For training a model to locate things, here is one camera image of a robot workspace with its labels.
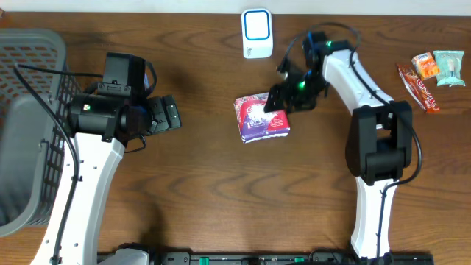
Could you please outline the purple Carefree packet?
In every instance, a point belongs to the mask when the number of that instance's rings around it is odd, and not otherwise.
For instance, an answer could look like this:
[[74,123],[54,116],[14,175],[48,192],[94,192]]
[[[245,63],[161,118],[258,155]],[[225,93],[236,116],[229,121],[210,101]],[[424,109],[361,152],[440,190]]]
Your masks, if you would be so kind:
[[269,93],[259,93],[234,101],[239,134],[244,144],[289,134],[291,128],[283,110],[264,111],[268,97]]

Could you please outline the red orange snack bar wrapper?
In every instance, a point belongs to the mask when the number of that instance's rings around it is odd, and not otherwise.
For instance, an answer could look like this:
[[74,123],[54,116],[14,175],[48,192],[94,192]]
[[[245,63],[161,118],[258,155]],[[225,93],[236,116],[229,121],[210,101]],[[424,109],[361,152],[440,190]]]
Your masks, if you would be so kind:
[[406,90],[411,94],[415,102],[426,113],[438,113],[440,111],[436,100],[426,88],[423,81],[415,73],[410,65],[396,64],[401,80]]

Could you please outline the small orange white packet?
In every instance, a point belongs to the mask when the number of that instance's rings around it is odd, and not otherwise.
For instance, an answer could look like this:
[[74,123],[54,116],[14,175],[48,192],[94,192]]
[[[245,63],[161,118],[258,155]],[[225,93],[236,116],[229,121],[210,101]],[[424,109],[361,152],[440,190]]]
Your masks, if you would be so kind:
[[411,62],[422,80],[430,79],[440,73],[440,69],[430,52],[414,56]]

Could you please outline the mint green snack packet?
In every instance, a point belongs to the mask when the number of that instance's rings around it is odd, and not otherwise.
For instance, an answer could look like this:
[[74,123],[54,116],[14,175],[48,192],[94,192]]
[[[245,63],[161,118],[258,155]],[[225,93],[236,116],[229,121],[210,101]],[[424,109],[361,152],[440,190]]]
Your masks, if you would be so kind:
[[433,55],[440,70],[436,75],[438,86],[465,86],[465,81],[461,78],[464,51],[436,50]]

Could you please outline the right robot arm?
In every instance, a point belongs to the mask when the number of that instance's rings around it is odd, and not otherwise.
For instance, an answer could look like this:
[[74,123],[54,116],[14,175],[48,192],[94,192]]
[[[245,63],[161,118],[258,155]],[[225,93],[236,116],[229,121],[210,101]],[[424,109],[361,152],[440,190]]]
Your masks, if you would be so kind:
[[351,115],[345,160],[355,178],[357,204],[350,246],[359,263],[390,263],[392,197],[411,163],[411,106],[394,101],[379,88],[348,41],[309,32],[302,50],[308,69],[283,58],[277,68],[283,81],[270,89],[264,110],[312,110],[320,93],[328,88],[336,91]]

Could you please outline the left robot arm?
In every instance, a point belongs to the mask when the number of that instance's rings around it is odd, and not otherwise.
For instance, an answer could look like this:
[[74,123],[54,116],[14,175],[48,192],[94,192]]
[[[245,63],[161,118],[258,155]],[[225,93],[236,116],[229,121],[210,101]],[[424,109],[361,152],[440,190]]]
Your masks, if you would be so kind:
[[100,81],[76,94],[57,126],[65,137],[59,188],[34,264],[97,264],[110,186],[129,141],[181,127],[172,95],[153,96],[153,65],[109,52]]

